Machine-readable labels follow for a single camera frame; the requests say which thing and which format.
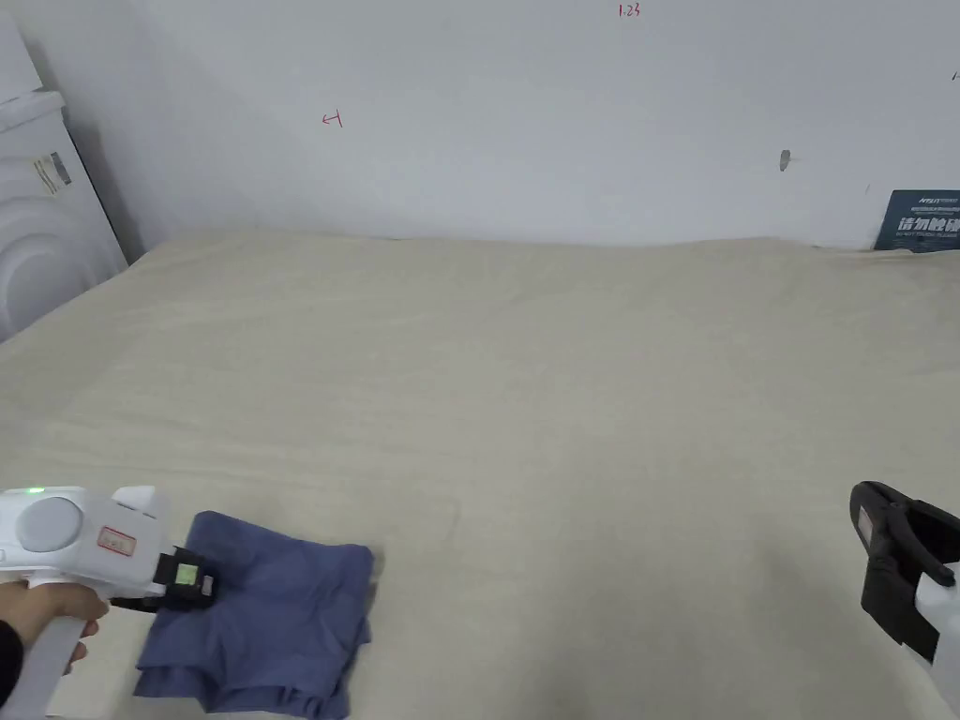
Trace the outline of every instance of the red writing on wall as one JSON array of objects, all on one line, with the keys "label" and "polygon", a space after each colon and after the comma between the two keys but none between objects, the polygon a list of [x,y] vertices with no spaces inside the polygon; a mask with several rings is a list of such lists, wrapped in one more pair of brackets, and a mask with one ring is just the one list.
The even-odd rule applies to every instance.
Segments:
[{"label": "red writing on wall", "polygon": [[330,115],[329,117],[324,115],[324,125],[329,125],[331,120],[336,120],[341,128],[344,126],[343,121],[340,119],[340,110],[337,110],[336,115]]}]

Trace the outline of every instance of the white wall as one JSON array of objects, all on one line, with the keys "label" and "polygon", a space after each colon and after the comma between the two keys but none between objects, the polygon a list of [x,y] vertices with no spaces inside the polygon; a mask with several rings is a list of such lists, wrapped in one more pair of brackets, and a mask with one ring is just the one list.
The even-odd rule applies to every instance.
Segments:
[{"label": "white wall", "polygon": [[960,185],[956,0],[618,5],[0,0],[133,253],[249,225],[867,247],[891,190]]}]

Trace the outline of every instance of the white appliance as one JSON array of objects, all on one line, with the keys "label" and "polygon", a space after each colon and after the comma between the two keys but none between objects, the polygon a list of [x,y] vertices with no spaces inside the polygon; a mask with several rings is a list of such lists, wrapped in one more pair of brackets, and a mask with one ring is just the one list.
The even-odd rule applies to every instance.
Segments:
[{"label": "white appliance", "polygon": [[63,99],[34,68],[0,12],[0,342],[127,267],[73,141]]}]

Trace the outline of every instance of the folded blue fabric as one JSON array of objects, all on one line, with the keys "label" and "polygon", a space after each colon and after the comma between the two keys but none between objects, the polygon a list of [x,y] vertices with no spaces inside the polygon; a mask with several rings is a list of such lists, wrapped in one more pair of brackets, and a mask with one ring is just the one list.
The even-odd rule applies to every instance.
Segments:
[{"label": "folded blue fabric", "polygon": [[347,717],[346,673],[370,642],[370,549],[294,540],[212,512],[194,518],[186,547],[219,571],[217,602],[157,613],[135,694],[196,698],[207,712]]}]

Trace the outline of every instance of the white handle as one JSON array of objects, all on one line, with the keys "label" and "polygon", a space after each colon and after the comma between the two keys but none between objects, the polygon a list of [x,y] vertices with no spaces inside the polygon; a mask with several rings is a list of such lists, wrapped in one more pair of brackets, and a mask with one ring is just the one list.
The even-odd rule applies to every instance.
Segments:
[{"label": "white handle", "polygon": [[85,625],[75,617],[58,617],[46,627],[27,652],[20,680],[0,709],[0,720],[38,720],[46,715]]}]

